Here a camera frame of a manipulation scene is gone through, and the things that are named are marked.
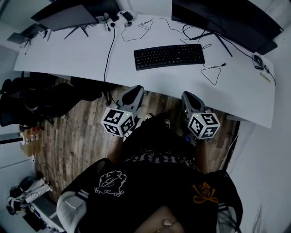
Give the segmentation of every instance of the black pants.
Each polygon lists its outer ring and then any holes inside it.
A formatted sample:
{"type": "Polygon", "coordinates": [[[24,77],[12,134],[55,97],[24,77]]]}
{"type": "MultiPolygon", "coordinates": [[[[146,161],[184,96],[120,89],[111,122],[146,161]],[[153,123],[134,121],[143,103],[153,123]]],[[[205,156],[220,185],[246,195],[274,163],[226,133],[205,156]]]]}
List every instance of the black pants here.
{"type": "Polygon", "coordinates": [[[163,121],[163,116],[156,116],[145,120],[139,128],[135,129],[123,143],[121,161],[148,150],[160,153],[171,152],[189,159],[193,158],[195,147],[167,129],[163,121]]]}

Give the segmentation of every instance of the desk surface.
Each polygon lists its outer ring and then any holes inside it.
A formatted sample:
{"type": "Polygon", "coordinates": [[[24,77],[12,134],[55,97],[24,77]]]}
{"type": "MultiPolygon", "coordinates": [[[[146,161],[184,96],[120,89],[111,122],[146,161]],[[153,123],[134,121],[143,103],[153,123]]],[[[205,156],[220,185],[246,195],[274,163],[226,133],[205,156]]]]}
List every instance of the desk surface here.
{"type": "MultiPolygon", "coordinates": [[[[145,29],[137,25],[146,22],[151,15],[138,15],[131,27],[123,33],[125,40],[140,38],[145,29]]],[[[171,28],[182,30],[183,24],[168,19],[171,28]]],[[[93,80],[103,80],[106,59],[113,40],[113,30],[105,31],[104,25],[87,29],[89,37],[78,29],[66,40],[71,29],[52,32],[50,40],[38,35],[31,42],[27,54],[21,49],[15,63],[15,71],[33,71],[56,75],[75,76],[93,80]]],[[[275,85],[272,77],[265,71],[256,70],[252,60],[240,53],[225,41],[233,57],[214,35],[200,39],[202,46],[212,44],[203,50],[205,66],[220,66],[221,73],[217,85],[212,85],[202,74],[203,65],[170,66],[142,71],[135,70],[133,50],[183,44],[183,33],[170,30],[165,20],[154,20],[151,30],[140,40],[125,42],[121,37],[124,26],[116,27],[116,38],[107,67],[106,81],[134,86],[142,85],[145,90],[181,98],[184,91],[197,95],[205,105],[259,125],[271,128],[275,85]],[[260,75],[263,73],[271,80],[269,83],[260,75]]],[[[192,37],[200,35],[201,29],[192,27],[187,31],[192,37]]],[[[250,52],[237,46],[246,54],[250,52]]],[[[274,74],[273,64],[262,58],[274,74]]],[[[204,71],[215,83],[218,69],[204,71]]]]}

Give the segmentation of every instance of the white cube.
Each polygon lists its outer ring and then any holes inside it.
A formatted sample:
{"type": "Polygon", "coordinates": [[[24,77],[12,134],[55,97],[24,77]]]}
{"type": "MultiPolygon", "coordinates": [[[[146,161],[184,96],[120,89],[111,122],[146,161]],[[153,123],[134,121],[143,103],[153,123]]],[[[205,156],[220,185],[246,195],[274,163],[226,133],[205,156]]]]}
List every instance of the white cube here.
{"type": "Polygon", "coordinates": [[[133,114],[114,108],[106,108],[101,123],[108,133],[123,137],[134,125],[133,114]]]}
{"type": "Polygon", "coordinates": [[[193,113],[188,128],[198,139],[212,138],[220,127],[215,113],[193,113]]]}

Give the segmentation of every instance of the skin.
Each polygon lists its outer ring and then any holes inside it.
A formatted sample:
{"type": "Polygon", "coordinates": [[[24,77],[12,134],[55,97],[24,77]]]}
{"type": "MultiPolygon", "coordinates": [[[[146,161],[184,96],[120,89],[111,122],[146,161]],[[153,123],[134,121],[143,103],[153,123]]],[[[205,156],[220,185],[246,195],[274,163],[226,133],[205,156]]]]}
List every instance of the skin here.
{"type": "MultiPolygon", "coordinates": [[[[113,136],[111,145],[109,148],[107,158],[114,164],[119,161],[119,155],[123,138],[113,136]]],[[[195,163],[198,169],[206,174],[208,173],[208,162],[207,162],[207,140],[199,140],[196,144],[196,156],[195,163]]],[[[183,233],[184,229],[182,225],[176,220],[173,213],[167,206],[161,206],[154,213],[152,213],[135,231],[135,233],[183,233]],[[169,219],[172,223],[170,227],[165,228],[163,221],[169,219]]]]}

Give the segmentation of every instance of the orange embroidered logo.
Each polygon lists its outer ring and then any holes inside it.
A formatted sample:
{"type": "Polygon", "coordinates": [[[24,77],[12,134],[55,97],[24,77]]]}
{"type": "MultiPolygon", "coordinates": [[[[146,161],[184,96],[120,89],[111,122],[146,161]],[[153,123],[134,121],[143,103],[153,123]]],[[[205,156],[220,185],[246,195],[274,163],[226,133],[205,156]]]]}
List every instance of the orange embroidered logo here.
{"type": "Polygon", "coordinates": [[[201,190],[201,193],[197,190],[195,185],[192,185],[192,187],[200,195],[200,196],[196,196],[196,195],[194,196],[193,201],[195,203],[200,204],[200,203],[203,203],[205,201],[211,201],[211,202],[218,204],[217,198],[213,197],[215,189],[212,189],[212,193],[210,193],[210,191],[209,191],[210,186],[206,182],[204,182],[203,185],[199,185],[199,189],[201,190]]]}

